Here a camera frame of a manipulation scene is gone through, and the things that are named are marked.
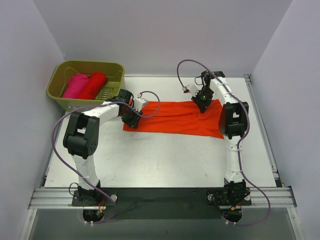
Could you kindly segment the orange t shirt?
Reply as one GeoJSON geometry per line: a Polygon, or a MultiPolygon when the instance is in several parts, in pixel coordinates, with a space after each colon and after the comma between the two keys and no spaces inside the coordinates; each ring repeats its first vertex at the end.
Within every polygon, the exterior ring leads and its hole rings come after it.
{"type": "Polygon", "coordinates": [[[222,139],[219,119],[222,106],[213,100],[204,113],[193,101],[163,101],[158,113],[141,118],[136,129],[123,125],[126,132],[181,134],[222,139]]]}

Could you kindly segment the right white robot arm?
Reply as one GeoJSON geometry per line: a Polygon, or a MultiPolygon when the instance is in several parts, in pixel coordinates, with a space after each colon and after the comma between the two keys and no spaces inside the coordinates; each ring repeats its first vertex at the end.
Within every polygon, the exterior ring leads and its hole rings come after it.
{"type": "Polygon", "coordinates": [[[208,197],[208,200],[221,206],[237,205],[250,194],[246,186],[241,165],[241,141],[246,136],[248,129],[249,105],[240,102],[228,86],[225,75],[217,72],[217,79],[208,71],[200,75],[201,89],[195,85],[189,85],[191,100],[197,105],[203,114],[211,105],[213,98],[218,99],[222,110],[218,120],[219,132],[223,135],[226,146],[226,172],[224,186],[218,188],[208,197]]]}

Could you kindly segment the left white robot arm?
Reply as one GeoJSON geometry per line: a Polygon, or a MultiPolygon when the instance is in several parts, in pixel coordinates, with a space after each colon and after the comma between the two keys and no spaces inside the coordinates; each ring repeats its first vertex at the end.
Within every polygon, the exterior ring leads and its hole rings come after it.
{"type": "Polygon", "coordinates": [[[117,96],[104,101],[102,107],[84,112],[73,112],[63,138],[63,146],[72,156],[78,172],[78,199],[89,205],[100,203],[103,194],[96,174],[93,155],[98,148],[100,126],[120,117],[126,126],[136,129],[143,114],[142,108],[148,101],[142,97],[133,98],[128,90],[121,89],[117,96]]]}

